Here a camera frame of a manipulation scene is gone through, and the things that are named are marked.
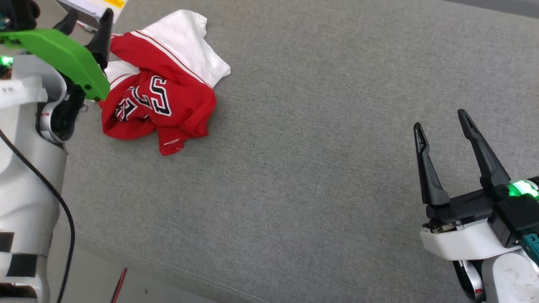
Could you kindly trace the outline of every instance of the black cable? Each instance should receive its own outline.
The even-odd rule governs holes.
[[[64,280],[62,281],[62,286],[60,287],[60,293],[58,294],[58,303],[62,302],[62,297],[64,296],[64,290],[67,284],[67,276],[69,275],[69,270],[71,267],[71,259],[73,258],[73,249],[75,248],[75,224],[73,223],[73,217],[71,216],[71,212],[69,211],[69,208],[67,207],[66,202],[62,198],[61,194],[54,188],[54,186],[43,176],[41,172],[32,164],[28,159],[11,143],[11,141],[8,139],[8,137],[4,134],[2,129],[0,129],[0,138],[4,141],[4,143],[13,151],[13,153],[19,157],[23,163],[30,168],[30,170],[38,176],[38,178],[45,183],[45,185],[48,187],[48,189],[53,193],[55,198],[60,202],[60,205],[62,205],[62,208],[66,212],[67,220],[69,221],[69,228],[70,228],[70,234],[71,234],[71,242],[69,244],[69,253],[67,255],[67,262],[66,262],[66,269],[64,272]]]

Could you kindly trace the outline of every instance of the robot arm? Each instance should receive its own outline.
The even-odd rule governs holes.
[[[424,247],[453,262],[474,302],[536,302],[539,298],[539,178],[510,177],[468,113],[458,116],[477,159],[482,189],[449,198],[429,157],[421,124],[414,125],[419,180],[429,222]]]
[[[32,54],[3,60],[0,87],[0,301],[51,301],[47,256],[60,206],[71,228],[61,301],[74,247],[74,225],[60,196],[66,152],[85,99],[103,100],[108,81],[112,10],[87,46],[70,40],[77,13],[51,30],[36,30],[30,0],[0,0],[0,40]],[[6,106],[2,100],[14,98]]]

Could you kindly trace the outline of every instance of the printed number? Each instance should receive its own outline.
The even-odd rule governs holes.
[[[151,78],[150,90],[155,94],[156,98],[151,99],[151,103],[154,105],[154,111],[158,114],[170,116],[170,106],[167,98],[167,89],[163,86],[167,84],[165,79],[158,76]]]
[[[130,87],[129,90],[133,94],[133,98],[142,106],[152,109],[160,115],[171,116],[172,111],[167,96],[167,89],[164,85],[167,81],[159,76],[153,76],[150,81],[150,91],[152,96],[139,94],[139,87]]]
[[[116,107],[116,117],[120,121],[129,121],[129,115],[135,111],[137,105],[130,98],[124,98]]]

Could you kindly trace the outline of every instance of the screw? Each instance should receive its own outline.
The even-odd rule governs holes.
[[[0,26],[1,29],[5,29],[6,27],[8,27],[10,24],[11,24],[11,19],[8,18],[8,17],[4,17],[2,18],[2,26]]]

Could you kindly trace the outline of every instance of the red and white clothing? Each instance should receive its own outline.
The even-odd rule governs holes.
[[[110,51],[121,61],[105,70],[110,92],[99,102],[103,132],[130,140],[155,129],[163,155],[182,150],[186,139],[207,136],[216,105],[212,88],[230,74],[230,66],[205,36],[206,18],[187,10],[113,35]]]

